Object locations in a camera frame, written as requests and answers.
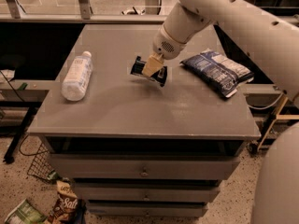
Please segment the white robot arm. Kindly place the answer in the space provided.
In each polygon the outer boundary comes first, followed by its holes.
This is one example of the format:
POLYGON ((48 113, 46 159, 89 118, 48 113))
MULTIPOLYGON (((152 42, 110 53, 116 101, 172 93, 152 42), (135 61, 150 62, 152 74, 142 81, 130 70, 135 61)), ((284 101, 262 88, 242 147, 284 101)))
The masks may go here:
MULTIPOLYGON (((211 23, 299 106, 299 28, 244 0, 178 0, 142 74, 151 77, 211 23)), ((299 224, 299 123, 281 133, 263 159, 250 224, 299 224)))

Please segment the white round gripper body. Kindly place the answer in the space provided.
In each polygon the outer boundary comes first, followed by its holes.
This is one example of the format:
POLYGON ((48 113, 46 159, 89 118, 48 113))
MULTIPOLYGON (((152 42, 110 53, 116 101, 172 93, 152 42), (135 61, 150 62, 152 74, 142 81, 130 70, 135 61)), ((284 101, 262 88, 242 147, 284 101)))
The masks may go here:
POLYGON ((179 56, 185 48, 184 43, 174 40, 162 26, 153 38, 153 51, 162 54, 166 60, 179 56))

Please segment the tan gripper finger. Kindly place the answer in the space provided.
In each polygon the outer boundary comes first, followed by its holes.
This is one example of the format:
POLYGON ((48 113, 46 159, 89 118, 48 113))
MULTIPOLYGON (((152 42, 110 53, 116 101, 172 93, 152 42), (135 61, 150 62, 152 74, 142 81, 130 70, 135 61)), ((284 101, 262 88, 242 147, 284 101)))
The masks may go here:
POLYGON ((153 52, 146 61, 143 67, 142 74, 146 77, 151 77, 159 71, 164 65, 164 58, 162 54, 153 52))

